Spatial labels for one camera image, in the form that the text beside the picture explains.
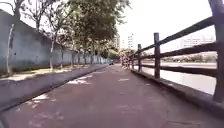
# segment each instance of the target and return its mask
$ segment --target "river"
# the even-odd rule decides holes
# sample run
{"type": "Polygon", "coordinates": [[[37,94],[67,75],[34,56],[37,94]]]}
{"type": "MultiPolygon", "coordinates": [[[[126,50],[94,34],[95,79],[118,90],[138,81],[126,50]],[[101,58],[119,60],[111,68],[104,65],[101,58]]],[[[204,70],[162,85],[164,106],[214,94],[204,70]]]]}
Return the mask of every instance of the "river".
{"type": "MultiPolygon", "coordinates": [[[[198,68],[216,68],[215,63],[162,63],[164,66],[182,66],[182,67],[198,67],[198,68]]],[[[143,68],[143,72],[154,75],[154,69],[143,68]]],[[[175,83],[194,88],[206,92],[208,94],[214,94],[216,79],[204,75],[194,75],[186,73],[177,73],[171,71],[160,71],[161,78],[173,81],[175,83]]]]}

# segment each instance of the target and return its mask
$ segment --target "distant building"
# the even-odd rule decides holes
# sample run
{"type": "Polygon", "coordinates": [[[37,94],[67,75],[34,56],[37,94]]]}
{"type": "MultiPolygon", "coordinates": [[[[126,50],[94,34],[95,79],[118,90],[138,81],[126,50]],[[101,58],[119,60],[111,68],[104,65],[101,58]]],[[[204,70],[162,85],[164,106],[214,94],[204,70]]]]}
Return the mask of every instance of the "distant building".
{"type": "MultiPolygon", "coordinates": [[[[202,45],[202,44],[207,44],[207,43],[213,43],[215,42],[215,38],[210,36],[210,37],[205,37],[202,36],[201,38],[185,38],[182,39],[180,42],[180,49],[188,48],[188,47],[193,47],[196,45],[202,45]]],[[[215,52],[203,52],[203,53],[198,53],[201,55],[211,55],[211,54],[216,54],[215,52]]]]}
{"type": "Polygon", "coordinates": [[[117,49],[120,49],[120,35],[119,34],[117,34],[114,37],[113,43],[114,43],[114,47],[116,47],[117,49]]]}
{"type": "Polygon", "coordinates": [[[133,37],[134,37],[133,33],[130,36],[128,36],[128,49],[133,49],[133,37]]]}
{"type": "Polygon", "coordinates": [[[186,39],[182,39],[181,44],[180,44],[180,48],[188,48],[188,47],[193,47],[195,45],[201,45],[201,44],[207,44],[207,43],[212,43],[214,42],[215,39],[214,37],[210,37],[210,38],[186,38],[186,39]]]}

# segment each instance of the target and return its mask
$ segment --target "paved path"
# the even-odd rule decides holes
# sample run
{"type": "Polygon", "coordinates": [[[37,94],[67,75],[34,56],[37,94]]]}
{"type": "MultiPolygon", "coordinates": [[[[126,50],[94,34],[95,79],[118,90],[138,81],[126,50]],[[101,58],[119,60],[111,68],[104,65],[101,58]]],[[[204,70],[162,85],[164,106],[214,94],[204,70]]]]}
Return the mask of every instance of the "paved path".
{"type": "Polygon", "coordinates": [[[116,65],[70,81],[4,115],[10,128],[224,127],[224,120],[116,65]]]}

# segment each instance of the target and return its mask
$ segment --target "concrete wall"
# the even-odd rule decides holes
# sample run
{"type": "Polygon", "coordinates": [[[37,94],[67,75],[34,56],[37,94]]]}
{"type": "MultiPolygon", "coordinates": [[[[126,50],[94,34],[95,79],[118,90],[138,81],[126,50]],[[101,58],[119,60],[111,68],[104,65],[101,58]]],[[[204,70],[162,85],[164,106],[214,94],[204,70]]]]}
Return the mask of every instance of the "concrete wall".
{"type": "MultiPolygon", "coordinates": [[[[12,16],[0,10],[0,72],[6,71],[7,41],[12,24],[12,16]]],[[[17,21],[13,42],[13,67],[16,70],[28,70],[49,66],[51,40],[35,32],[35,29],[21,21],[17,21]]],[[[65,49],[63,63],[71,63],[72,51],[65,49]]],[[[53,52],[54,65],[61,64],[61,46],[56,44],[53,52]]]]}

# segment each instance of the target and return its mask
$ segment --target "building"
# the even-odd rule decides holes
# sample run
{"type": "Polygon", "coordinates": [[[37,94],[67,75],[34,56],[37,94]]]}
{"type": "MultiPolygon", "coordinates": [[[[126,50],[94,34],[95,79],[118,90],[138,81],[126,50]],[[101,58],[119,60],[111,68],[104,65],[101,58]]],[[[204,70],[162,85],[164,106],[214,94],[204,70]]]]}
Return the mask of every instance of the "building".
{"type": "Polygon", "coordinates": [[[133,49],[133,37],[134,37],[133,33],[130,36],[128,36],[128,49],[133,49]]]}
{"type": "Polygon", "coordinates": [[[180,49],[193,47],[193,46],[201,45],[201,44],[212,43],[214,41],[215,39],[212,36],[209,38],[206,38],[204,36],[202,36],[202,38],[193,38],[193,37],[185,38],[185,39],[182,39],[180,43],[180,49]]]}
{"type": "Polygon", "coordinates": [[[113,45],[114,45],[115,48],[120,49],[120,35],[119,34],[117,34],[114,37],[113,45]]]}

